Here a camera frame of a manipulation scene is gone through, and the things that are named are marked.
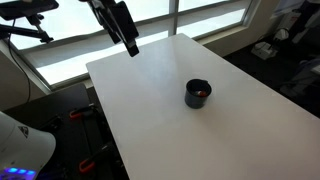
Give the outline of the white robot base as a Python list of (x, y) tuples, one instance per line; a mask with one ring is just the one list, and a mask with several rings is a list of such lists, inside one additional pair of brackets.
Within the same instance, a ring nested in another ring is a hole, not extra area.
[(0, 112), (0, 180), (35, 180), (55, 148), (51, 133)]

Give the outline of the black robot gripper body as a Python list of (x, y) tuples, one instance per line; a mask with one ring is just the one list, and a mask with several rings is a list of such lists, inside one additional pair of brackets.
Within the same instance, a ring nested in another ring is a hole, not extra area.
[(139, 33), (124, 1), (90, 0), (89, 6), (114, 43), (122, 41), (126, 45), (135, 44)]

